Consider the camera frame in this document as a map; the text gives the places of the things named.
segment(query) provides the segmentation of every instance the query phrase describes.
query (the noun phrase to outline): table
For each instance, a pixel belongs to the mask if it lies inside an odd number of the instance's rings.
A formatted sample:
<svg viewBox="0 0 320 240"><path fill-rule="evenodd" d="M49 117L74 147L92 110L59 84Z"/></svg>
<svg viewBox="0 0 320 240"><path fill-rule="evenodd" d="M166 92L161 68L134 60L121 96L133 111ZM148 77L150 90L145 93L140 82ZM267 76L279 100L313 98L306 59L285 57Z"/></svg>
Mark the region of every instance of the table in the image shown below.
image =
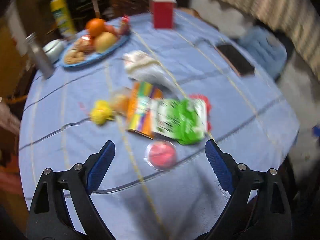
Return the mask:
<svg viewBox="0 0 320 240"><path fill-rule="evenodd" d="M154 30L150 14L133 16L130 40L105 60L75 70L58 63L48 80L37 72L20 130L20 172L28 208L45 168L69 169L111 140L116 156L91 198L116 239L169 235L191 240L212 228L230 196L205 157L207 139L191 146L175 143L177 165L160 172L144 161L150 139L125 131L122 118L96 126L79 107L81 102L90 110L96 100L108 100L111 91L132 87L122 55L137 49L157 58L185 94L209 98L212 136L222 151L257 171L281 165L299 122L273 80L246 51L201 20L175 11L175 23L175 30ZM111 24L119 26L119 19ZM221 42L236 46L256 74L239 78L213 48ZM75 228L83 230L67 191L65 197Z"/></svg>

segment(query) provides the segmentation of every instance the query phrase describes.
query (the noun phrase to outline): wall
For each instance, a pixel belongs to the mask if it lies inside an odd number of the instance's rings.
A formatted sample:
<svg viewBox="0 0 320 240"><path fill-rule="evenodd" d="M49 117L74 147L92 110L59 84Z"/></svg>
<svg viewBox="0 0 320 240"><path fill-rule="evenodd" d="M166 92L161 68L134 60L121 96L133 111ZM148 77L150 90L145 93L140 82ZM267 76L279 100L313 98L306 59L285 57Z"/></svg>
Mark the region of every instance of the wall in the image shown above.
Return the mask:
<svg viewBox="0 0 320 240"><path fill-rule="evenodd" d="M190 7L204 20L217 26L220 32L233 38L243 35L254 21L252 17L218 0L191 0Z"/></svg>

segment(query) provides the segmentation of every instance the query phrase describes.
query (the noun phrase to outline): blue object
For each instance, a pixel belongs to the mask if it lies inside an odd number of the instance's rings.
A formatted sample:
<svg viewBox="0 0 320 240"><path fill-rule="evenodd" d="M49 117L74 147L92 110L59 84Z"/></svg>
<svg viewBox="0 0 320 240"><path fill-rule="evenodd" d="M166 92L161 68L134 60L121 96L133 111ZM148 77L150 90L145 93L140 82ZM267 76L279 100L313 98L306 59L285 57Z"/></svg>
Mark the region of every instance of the blue object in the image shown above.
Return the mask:
<svg viewBox="0 0 320 240"><path fill-rule="evenodd" d="M211 141L207 141L205 144L205 155L207 156L221 187L232 195L235 190L233 187L232 174Z"/></svg>
<svg viewBox="0 0 320 240"><path fill-rule="evenodd" d="M66 68L73 68L73 67L81 67L81 66L85 66L85 65L97 62L97 61L105 58L109 54L111 54L114 50L118 49L120 46L122 46L129 39L129 37L130 37L130 35L122 35L120 37L120 39L114 45L112 45L109 49L107 49L105 52L103 52L103 53L94 52L94 53L86 56L85 60L82 62L79 62L76 64L66 64L64 62L64 57L68 53L69 49L71 49L73 47L73 43L72 43L64 50L64 52L61 56L61 59L60 59L60 65L63 67L66 67Z"/></svg>
<svg viewBox="0 0 320 240"><path fill-rule="evenodd" d="M316 125L312 131L314 136L320 137L320 125Z"/></svg>
<svg viewBox="0 0 320 240"><path fill-rule="evenodd" d="M122 59L123 54L133 50L157 57L187 95L207 96L213 106L208 117L212 136L237 163L264 172L281 165L297 135L299 122L272 78L245 49L205 22L181 11L176 11L174 19L176 28L165 30L153 28L150 14L130 16L134 32L108 57L87 68L74 68L75 71L66 71L57 63L54 74L46 81L39 71L36 73L25 103L19 139L20 175L28 207L45 168L64 171L74 163L84 163L108 139L114 142L117 153L91 199L117 239L166 238L161 235L162 227L150 207L146 188L172 239L196 239L217 221L230 195L221 188L207 160L207 139L190 146L172 141L177 165L160 172L144 160L145 149L152 142L149 138L122 133L121 129L126 128L124 119L121 128L116 121L97 126L79 107L81 102L89 111L95 101L110 100L111 90L133 87ZM119 26L120 21L114 19L108 24ZM239 78L204 39L213 45L220 44L221 39L231 43L259 75ZM164 75L172 80L166 72ZM183 95L178 92L177 97L182 99ZM144 184L132 166L132 156ZM83 232L72 200L65 194L73 225Z"/></svg>
<svg viewBox="0 0 320 240"><path fill-rule="evenodd" d="M287 61L287 52L272 33L255 26L238 40L238 44L245 48L273 79L280 76Z"/></svg>
<svg viewBox="0 0 320 240"><path fill-rule="evenodd" d="M100 150L100 157L91 168L88 173L87 179L87 190L95 191L98 190L109 166L115 157L115 144L112 141L107 141L105 145Z"/></svg>

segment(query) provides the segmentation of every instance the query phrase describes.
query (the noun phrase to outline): fruit plate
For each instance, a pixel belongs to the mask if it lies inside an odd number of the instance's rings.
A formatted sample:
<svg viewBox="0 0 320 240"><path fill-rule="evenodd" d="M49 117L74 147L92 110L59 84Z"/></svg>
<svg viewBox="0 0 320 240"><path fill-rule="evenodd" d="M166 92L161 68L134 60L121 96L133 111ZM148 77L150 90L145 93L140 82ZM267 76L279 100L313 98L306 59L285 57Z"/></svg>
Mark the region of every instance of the fruit plate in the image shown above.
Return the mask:
<svg viewBox="0 0 320 240"><path fill-rule="evenodd" d="M73 43L72 43L63 52L61 59L60 59L60 65L65 68L71 68L71 67L81 67L81 66L85 66L85 65L97 62L97 61L105 58L107 55L111 54L114 50L116 50L120 46L122 46L129 39L129 36L130 35L122 35L120 37L120 39L115 44L113 44L109 49L107 49L103 53L94 52L94 53L87 55L85 60L82 62L79 62L76 64L66 64L64 62L64 58L65 58L67 52L73 47Z"/></svg>

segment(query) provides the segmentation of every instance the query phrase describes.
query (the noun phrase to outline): metal screw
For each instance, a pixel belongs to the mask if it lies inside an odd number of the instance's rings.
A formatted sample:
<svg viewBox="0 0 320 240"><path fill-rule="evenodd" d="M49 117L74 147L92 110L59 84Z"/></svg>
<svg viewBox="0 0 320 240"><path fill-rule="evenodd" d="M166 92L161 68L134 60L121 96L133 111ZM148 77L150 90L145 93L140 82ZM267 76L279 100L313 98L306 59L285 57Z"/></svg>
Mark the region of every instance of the metal screw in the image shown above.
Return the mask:
<svg viewBox="0 0 320 240"><path fill-rule="evenodd" d="M79 170L81 170L82 169L82 164L81 163L77 163L75 166L74 166L74 169L76 170L76 171L79 171Z"/></svg>
<svg viewBox="0 0 320 240"><path fill-rule="evenodd" d="M238 168L241 170L241 171L245 171L247 169L247 166L245 166L243 163L240 163L238 165Z"/></svg>
<svg viewBox="0 0 320 240"><path fill-rule="evenodd" d="M275 169L270 169L270 173L271 173L272 175L276 175L276 174L277 174L277 171L276 171Z"/></svg>
<svg viewBox="0 0 320 240"><path fill-rule="evenodd" d="M43 174L44 174L44 175L48 175L50 172L51 172L51 169L50 169L50 168L46 168L46 169L43 171Z"/></svg>

